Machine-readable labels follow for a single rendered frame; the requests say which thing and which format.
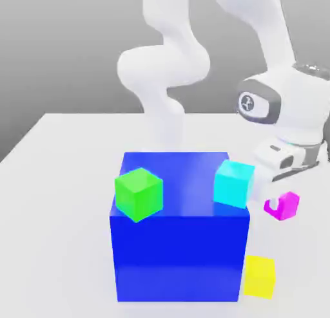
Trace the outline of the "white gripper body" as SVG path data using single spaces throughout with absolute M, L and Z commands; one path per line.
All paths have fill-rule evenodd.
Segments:
M 257 163 L 253 175 L 253 184 L 251 186 L 251 193 L 249 200 L 261 201 L 264 197 L 266 190 L 271 185 L 279 180 L 301 173 L 308 169 L 312 169 L 320 164 L 320 161 L 316 161 L 311 165 L 301 165 L 300 167 L 288 167 L 287 169 L 274 170 L 266 165 Z

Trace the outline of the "small magenta cube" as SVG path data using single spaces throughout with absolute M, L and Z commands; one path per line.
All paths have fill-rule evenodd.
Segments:
M 274 217 L 278 221 L 283 221 L 292 218 L 296 215 L 297 208 L 300 202 L 300 197 L 294 192 L 286 192 L 278 197 L 279 204 L 277 210 L 271 210 L 269 200 L 264 204 L 264 211 Z

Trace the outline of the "small cyan cube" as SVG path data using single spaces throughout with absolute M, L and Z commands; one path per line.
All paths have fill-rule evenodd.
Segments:
M 226 159 L 215 173 L 213 200 L 245 209 L 251 196 L 255 166 Z

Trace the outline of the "small yellow cube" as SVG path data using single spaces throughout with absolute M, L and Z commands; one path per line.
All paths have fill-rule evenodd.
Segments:
M 246 258 L 244 295 L 271 299 L 275 288 L 275 260 L 267 257 Z

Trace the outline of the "small green cube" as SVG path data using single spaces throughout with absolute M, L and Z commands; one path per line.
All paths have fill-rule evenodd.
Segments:
M 163 209 L 163 180 L 140 167 L 116 177 L 115 205 L 135 223 Z

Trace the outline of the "large blue box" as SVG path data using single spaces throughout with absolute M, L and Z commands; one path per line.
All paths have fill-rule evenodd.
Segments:
M 213 200 L 224 152 L 127 152 L 121 174 L 144 168 L 164 182 L 163 209 L 134 222 L 110 211 L 120 302 L 238 301 L 250 214 Z

